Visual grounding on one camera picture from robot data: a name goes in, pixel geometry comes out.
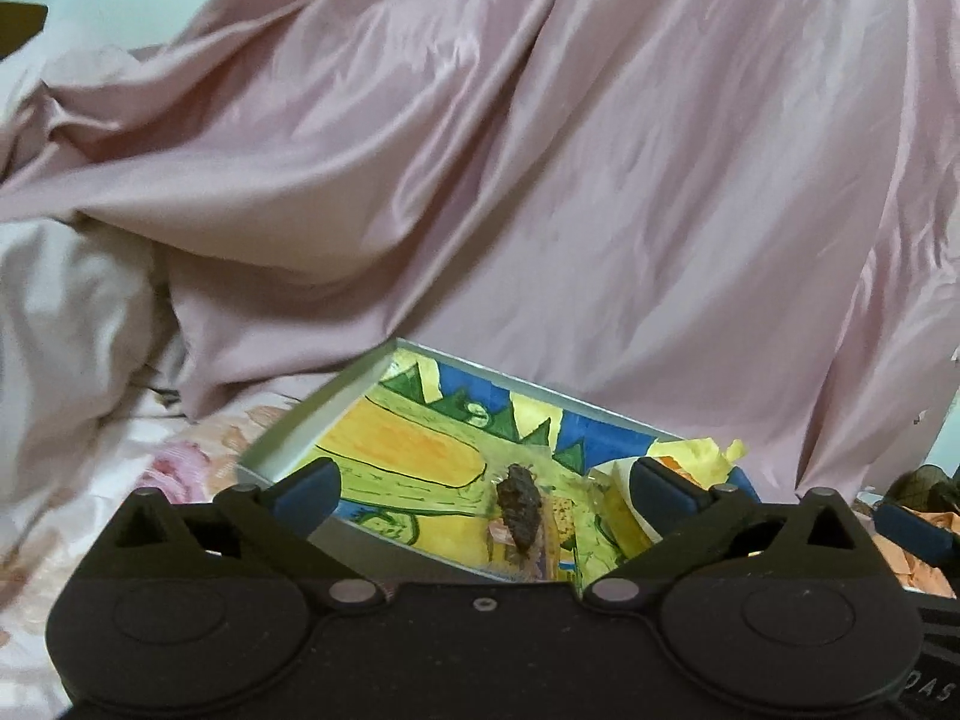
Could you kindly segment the floral pink quilt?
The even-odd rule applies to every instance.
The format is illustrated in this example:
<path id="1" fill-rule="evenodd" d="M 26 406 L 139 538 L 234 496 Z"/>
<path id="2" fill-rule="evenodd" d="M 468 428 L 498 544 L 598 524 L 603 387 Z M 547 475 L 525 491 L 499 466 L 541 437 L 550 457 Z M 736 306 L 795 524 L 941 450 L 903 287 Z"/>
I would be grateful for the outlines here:
<path id="1" fill-rule="evenodd" d="M 190 421 L 176 390 L 137 382 L 99 424 L 82 465 L 36 502 L 11 507 L 2 539 L 2 715 L 55 718 L 68 706 L 44 644 L 52 603 L 128 493 L 156 486 L 202 502 L 238 481 L 238 460 L 298 405 L 288 380 L 259 385 Z"/>

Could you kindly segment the shiny pink satin sheet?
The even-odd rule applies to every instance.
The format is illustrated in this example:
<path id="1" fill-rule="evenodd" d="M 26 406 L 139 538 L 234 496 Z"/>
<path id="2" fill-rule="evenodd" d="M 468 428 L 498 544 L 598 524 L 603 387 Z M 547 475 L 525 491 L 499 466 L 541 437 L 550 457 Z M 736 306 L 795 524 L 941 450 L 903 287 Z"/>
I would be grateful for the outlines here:
<path id="1" fill-rule="evenodd" d="M 210 0 L 8 68 L 3 216 L 163 249 L 192 415 L 400 335 L 781 499 L 957 390 L 958 0 Z"/>

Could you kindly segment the yellow orange bread packet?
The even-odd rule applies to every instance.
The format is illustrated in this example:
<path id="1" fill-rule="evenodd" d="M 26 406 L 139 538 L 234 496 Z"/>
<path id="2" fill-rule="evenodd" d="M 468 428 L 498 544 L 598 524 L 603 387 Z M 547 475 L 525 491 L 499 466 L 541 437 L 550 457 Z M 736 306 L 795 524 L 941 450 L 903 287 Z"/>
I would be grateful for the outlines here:
<path id="1" fill-rule="evenodd" d="M 628 480 L 631 466 L 636 460 L 638 459 L 612 460 L 592 468 L 586 476 L 589 483 L 590 502 L 601 519 L 602 530 L 612 536 L 613 543 L 625 557 L 635 557 L 663 540 L 662 536 L 652 531 L 651 525 L 647 525 L 631 505 Z M 679 468 L 665 466 L 688 481 L 693 481 Z"/>

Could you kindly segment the grey shallow cardboard box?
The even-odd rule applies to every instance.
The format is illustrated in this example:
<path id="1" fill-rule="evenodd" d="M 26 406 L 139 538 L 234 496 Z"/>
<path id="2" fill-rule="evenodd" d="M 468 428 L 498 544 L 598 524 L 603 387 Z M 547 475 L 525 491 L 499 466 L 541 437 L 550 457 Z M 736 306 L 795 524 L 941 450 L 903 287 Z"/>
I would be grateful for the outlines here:
<path id="1" fill-rule="evenodd" d="M 397 340 L 286 411 L 239 476 L 333 461 L 335 509 L 309 538 L 381 582 L 582 587 L 669 532 L 670 481 L 752 488 L 743 454 Z"/>

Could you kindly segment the orange cloth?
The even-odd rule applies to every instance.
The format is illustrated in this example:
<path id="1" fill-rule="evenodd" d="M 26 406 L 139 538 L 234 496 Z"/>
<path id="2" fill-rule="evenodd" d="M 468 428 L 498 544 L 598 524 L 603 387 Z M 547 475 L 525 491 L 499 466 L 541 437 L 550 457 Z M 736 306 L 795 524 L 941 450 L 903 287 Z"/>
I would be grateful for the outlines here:
<path id="1" fill-rule="evenodd" d="M 913 514 L 918 514 L 929 523 L 947 528 L 958 536 L 958 515 L 953 512 L 913 512 Z M 880 550 L 880 554 L 887 559 L 890 569 L 905 589 L 944 598 L 957 598 L 958 564 L 957 566 L 930 566 L 877 532 L 874 535 L 874 544 Z"/>

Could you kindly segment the pale pink duvet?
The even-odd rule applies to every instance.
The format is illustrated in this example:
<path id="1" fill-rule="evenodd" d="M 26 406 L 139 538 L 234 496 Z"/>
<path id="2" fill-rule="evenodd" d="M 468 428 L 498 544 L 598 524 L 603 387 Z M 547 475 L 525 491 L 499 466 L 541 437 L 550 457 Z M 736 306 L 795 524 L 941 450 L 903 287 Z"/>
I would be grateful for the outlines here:
<path id="1" fill-rule="evenodd" d="M 93 164 L 104 95 L 142 60 L 76 25 L 48 26 L 2 64 L 2 505 L 64 483 L 155 339 L 160 161 Z"/>

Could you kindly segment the brown wooden headboard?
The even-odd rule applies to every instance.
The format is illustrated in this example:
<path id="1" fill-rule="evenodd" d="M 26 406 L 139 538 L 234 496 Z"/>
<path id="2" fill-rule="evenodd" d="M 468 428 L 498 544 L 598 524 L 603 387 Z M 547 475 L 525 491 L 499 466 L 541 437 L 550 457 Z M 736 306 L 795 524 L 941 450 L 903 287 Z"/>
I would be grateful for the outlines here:
<path id="1" fill-rule="evenodd" d="M 0 4 L 0 59 L 20 50 L 29 39 L 43 31 L 49 9 L 41 4 L 2 2 Z"/>

